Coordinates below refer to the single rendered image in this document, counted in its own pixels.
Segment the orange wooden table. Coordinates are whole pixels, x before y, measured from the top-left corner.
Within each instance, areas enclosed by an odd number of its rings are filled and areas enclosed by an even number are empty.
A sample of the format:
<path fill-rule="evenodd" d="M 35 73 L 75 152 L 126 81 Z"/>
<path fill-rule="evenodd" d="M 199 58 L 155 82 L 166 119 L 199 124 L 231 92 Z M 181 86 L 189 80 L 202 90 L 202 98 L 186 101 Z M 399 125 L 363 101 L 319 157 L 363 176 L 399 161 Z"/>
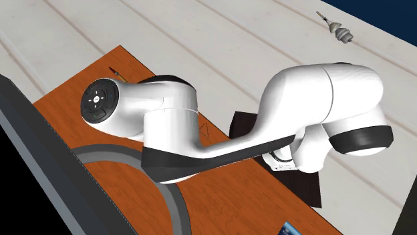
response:
<path fill-rule="evenodd" d="M 116 47 L 35 102 L 69 147 L 117 144 L 142 149 L 140 142 L 99 132 L 81 118 L 85 88 L 99 77 L 112 77 L 115 71 L 131 82 L 152 75 L 123 47 Z M 86 167 L 138 235 L 173 235 L 164 198 L 145 174 L 116 162 L 88 163 Z M 192 235 L 278 235 L 286 222 L 301 235 L 341 235 L 254 160 L 201 173 L 178 187 L 190 216 Z"/>

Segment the thin brown paintbrush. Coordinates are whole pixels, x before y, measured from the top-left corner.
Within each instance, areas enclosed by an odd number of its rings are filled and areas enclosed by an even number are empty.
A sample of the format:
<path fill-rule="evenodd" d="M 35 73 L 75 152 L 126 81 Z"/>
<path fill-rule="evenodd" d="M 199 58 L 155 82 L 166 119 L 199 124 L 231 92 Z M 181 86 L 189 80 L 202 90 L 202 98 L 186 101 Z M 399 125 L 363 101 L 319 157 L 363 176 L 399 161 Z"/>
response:
<path fill-rule="evenodd" d="M 127 80 L 122 76 L 122 75 L 120 75 L 120 73 L 119 72 L 117 72 L 115 69 L 113 69 L 113 68 L 111 68 L 111 67 L 108 67 L 109 68 L 109 70 L 114 74 L 114 75 L 116 75 L 119 79 L 121 79 L 123 82 L 125 82 L 125 83 L 127 83 Z"/>

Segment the dark robot stand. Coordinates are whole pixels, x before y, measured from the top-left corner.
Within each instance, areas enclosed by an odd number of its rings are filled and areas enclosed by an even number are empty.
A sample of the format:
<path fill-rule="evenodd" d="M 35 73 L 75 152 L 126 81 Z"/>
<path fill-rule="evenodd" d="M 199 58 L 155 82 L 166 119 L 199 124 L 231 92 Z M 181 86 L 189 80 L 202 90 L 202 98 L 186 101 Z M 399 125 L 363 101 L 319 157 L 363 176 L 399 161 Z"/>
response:
<path fill-rule="evenodd" d="M 256 118 L 255 113 L 236 111 L 229 127 L 229 138 L 234 139 L 249 133 Z M 318 172 L 307 174 L 299 170 L 273 171 L 261 156 L 253 159 L 308 206 L 322 208 Z"/>

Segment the blue flat box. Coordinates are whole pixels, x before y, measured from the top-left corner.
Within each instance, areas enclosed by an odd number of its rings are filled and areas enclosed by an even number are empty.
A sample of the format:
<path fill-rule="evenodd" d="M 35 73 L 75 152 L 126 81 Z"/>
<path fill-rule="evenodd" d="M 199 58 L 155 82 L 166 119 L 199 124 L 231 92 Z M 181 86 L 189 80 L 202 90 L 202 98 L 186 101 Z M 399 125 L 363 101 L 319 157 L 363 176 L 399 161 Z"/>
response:
<path fill-rule="evenodd" d="M 289 222 L 285 222 L 277 235 L 302 235 Z"/>

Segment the grey ridged cone-shaped tool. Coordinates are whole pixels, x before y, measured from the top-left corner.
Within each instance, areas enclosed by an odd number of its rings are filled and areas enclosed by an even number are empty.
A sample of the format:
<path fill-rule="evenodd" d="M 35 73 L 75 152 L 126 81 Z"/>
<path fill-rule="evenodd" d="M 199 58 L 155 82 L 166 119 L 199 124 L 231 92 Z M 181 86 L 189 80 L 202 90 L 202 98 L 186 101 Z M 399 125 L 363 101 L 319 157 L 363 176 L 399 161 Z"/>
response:
<path fill-rule="evenodd" d="M 351 34 L 350 30 L 343 28 L 341 23 L 330 21 L 326 16 L 322 15 L 320 12 L 316 12 L 328 25 L 329 32 L 335 35 L 335 38 L 338 41 L 346 44 L 352 41 L 354 36 Z"/>

